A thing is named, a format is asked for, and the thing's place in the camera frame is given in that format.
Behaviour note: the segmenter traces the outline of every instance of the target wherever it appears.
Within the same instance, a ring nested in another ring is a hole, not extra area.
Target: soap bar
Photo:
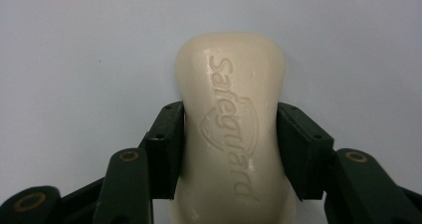
[[[186,143],[172,223],[292,223],[276,134],[280,48],[257,34],[204,34],[180,49],[175,66]]]

